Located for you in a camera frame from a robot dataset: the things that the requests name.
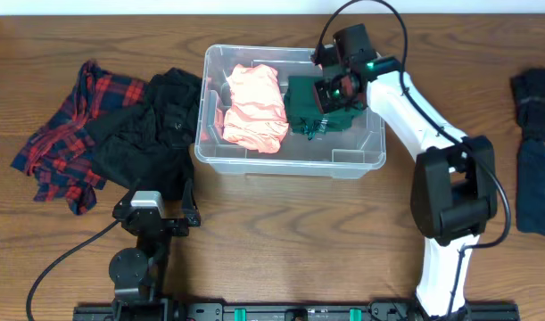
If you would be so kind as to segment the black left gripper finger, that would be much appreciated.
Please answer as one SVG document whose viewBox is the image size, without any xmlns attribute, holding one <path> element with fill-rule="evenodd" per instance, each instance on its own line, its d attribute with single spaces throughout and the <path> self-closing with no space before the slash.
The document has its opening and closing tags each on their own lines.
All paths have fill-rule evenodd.
<svg viewBox="0 0 545 321">
<path fill-rule="evenodd" d="M 135 195 L 141 179 L 138 178 L 128 189 L 128 191 L 121 197 L 121 199 L 115 204 L 115 209 L 129 208 L 131 200 Z"/>
<path fill-rule="evenodd" d="M 181 199 L 181 211 L 185 218 L 199 218 L 199 210 L 194 199 L 194 182 L 191 178 L 186 180 Z"/>
</svg>

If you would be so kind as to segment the dark green garment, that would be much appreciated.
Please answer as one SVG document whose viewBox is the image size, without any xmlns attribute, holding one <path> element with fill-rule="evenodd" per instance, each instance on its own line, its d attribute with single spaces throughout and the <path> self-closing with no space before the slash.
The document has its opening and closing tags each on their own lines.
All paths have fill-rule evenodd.
<svg viewBox="0 0 545 321">
<path fill-rule="evenodd" d="M 341 109 L 322 114 L 313 94 L 317 80 L 320 78 L 290 76 L 284 96 L 285 114 L 292 131 L 305 135 L 309 140 L 316 134 L 344 131 L 351 127 L 354 118 L 364 113 L 358 109 Z"/>
</svg>

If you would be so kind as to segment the salmon pink garment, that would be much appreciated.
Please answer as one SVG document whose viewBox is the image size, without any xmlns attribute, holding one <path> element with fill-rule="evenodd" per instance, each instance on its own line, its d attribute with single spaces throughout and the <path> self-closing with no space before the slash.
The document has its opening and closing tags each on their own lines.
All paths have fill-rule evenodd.
<svg viewBox="0 0 545 321">
<path fill-rule="evenodd" d="M 276 69 L 237 64 L 226 77 L 230 105 L 217 108 L 209 124 L 224 141 L 249 151 L 276 153 L 289 123 Z"/>
</svg>

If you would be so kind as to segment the black garment with grey stripe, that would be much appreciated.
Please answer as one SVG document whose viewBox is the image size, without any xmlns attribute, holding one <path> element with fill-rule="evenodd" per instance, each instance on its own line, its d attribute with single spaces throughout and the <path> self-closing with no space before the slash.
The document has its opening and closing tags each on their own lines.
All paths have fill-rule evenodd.
<svg viewBox="0 0 545 321">
<path fill-rule="evenodd" d="M 510 79 L 516 123 L 523 138 L 545 142 L 545 68 L 532 68 Z"/>
</svg>

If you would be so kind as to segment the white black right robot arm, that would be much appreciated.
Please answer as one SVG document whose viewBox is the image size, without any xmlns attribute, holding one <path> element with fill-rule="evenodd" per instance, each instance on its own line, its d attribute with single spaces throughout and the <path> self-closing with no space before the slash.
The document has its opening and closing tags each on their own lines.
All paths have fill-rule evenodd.
<svg viewBox="0 0 545 321">
<path fill-rule="evenodd" d="M 421 316 L 465 317 L 469 257 L 483 247 L 480 236 L 497 213 L 491 142 L 453 127 L 415 88 L 406 60 L 379 55 L 362 24 L 336 32 L 330 45 L 318 43 L 311 60 L 324 72 L 313 89 L 321 113 L 373 111 L 415 162 L 410 210 L 425 238 L 416 288 Z"/>
</svg>

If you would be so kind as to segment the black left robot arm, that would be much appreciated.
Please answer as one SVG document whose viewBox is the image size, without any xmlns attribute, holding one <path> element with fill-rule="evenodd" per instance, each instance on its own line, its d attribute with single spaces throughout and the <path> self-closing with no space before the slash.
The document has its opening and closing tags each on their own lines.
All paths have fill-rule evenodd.
<svg viewBox="0 0 545 321">
<path fill-rule="evenodd" d="M 186 319 L 182 305 L 163 294 L 163 283 L 171 240 L 187 237 L 191 227 L 201 224 L 193 190 L 193 181 L 186 180 L 182 218 L 166 216 L 164 201 L 157 191 L 131 188 L 115 205 L 112 216 L 136 237 L 136 245 L 119 251 L 111 259 L 109 276 L 114 283 L 114 300 L 110 320 Z"/>
</svg>

